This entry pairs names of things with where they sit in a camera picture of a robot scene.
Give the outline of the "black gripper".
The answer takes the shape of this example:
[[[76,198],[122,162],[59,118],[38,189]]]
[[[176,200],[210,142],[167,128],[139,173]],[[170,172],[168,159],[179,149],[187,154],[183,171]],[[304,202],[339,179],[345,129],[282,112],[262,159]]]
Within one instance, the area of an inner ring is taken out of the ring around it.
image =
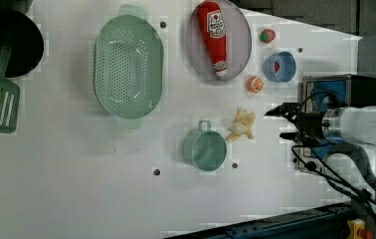
[[[324,140],[321,112],[307,113],[299,103],[283,103],[265,113],[266,117],[293,117],[297,132],[281,132],[280,138],[298,140],[305,146],[318,146]]]

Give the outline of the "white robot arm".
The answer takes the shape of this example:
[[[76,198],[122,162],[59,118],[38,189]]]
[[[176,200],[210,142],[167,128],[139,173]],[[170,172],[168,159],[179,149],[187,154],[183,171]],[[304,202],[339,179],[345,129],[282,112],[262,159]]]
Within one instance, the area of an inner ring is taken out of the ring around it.
[[[283,103],[266,115],[292,123],[296,131],[280,137],[295,143],[293,155],[302,160],[299,152],[308,150],[322,168],[306,161],[302,165],[364,204],[376,219],[376,106],[307,113],[300,103]]]

